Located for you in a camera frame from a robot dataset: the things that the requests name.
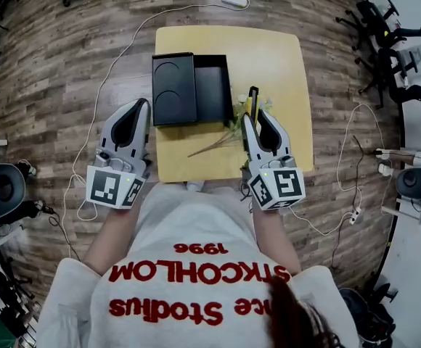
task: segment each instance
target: power strip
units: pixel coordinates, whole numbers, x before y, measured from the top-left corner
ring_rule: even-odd
[[[358,207],[356,211],[353,213],[353,216],[349,218],[349,224],[356,224],[357,217],[361,213],[362,209]]]
[[[247,0],[222,0],[224,3],[235,5],[239,8],[245,8],[248,5]]]

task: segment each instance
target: desk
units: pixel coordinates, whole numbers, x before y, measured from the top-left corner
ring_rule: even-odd
[[[251,86],[270,98],[270,110],[290,136],[298,167],[312,170],[311,108],[299,40],[294,35],[224,26],[164,27],[156,33],[155,53],[190,51],[225,54],[233,103]],[[247,159],[242,143],[188,155],[219,140],[222,123],[156,128],[159,179],[162,182],[240,178]]]

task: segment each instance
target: hair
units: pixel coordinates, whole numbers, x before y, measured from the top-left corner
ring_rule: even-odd
[[[273,348],[342,347],[323,316],[311,305],[303,306],[280,277],[271,278],[270,296],[268,328]]]

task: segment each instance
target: table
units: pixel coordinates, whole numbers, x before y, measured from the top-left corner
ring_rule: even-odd
[[[251,86],[270,98],[270,113],[285,128],[298,167],[314,168],[311,108],[299,40],[294,35],[225,26],[164,27],[156,33],[155,53],[190,51],[225,54],[233,103]],[[222,123],[156,128],[158,173],[162,182],[240,178],[247,155],[242,143],[188,157],[219,140]]]

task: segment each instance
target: floor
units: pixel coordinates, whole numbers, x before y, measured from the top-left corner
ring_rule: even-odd
[[[10,31],[0,38],[0,138],[9,139],[9,146],[0,148],[0,162],[27,159],[37,167],[37,179],[28,184],[30,199],[44,199],[62,215],[62,196],[72,174],[72,162],[86,139],[99,84],[139,24],[162,9],[211,1],[215,0],[72,0],[69,8],[63,7],[62,0],[12,3],[2,21]],[[87,162],[92,160],[103,120],[132,99],[151,99],[151,55],[159,27],[240,25],[292,33],[299,37],[306,67],[315,164],[315,170],[306,174],[307,198],[295,211],[322,231],[334,228],[353,200],[353,190],[343,192],[336,183],[346,124],[359,103],[374,107],[378,102],[374,90],[366,96],[358,95],[358,89],[370,80],[369,75],[354,64],[354,34],[334,19],[358,0],[251,1],[251,8],[243,13],[193,8],[148,23],[101,91],[94,129],[76,171],[84,174]],[[385,145],[397,147],[396,105],[388,102],[376,115]],[[343,154],[340,179],[347,187],[354,183],[356,164],[361,158],[352,135],[366,152],[380,146],[374,118],[365,107],[353,117]],[[152,130],[150,156],[155,161],[154,145]],[[334,277],[341,286],[362,285],[377,269],[385,248],[391,217],[382,216],[380,203],[388,180],[376,172],[377,160],[366,156],[359,167],[364,195],[362,214],[356,225],[343,226],[335,255],[338,268]],[[156,180],[157,170],[153,170],[151,181]],[[65,225],[73,246],[82,255],[106,212],[102,210],[92,222],[77,219],[84,188],[75,185],[77,188],[67,194]],[[393,205],[396,192],[392,186],[386,197],[385,201]],[[88,217],[91,210],[82,210],[81,214]],[[292,214],[284,216],[284,222],[303,267],[330,265],[337,231],[321,236]],[[46,215],[25,220],[24,224],[25,235],[9,242],[3,250],[15,259],[16,274],[33,278],[29,289],[42,302],[57,264],[68,255],[68,249],[59,228],[52,227]]]

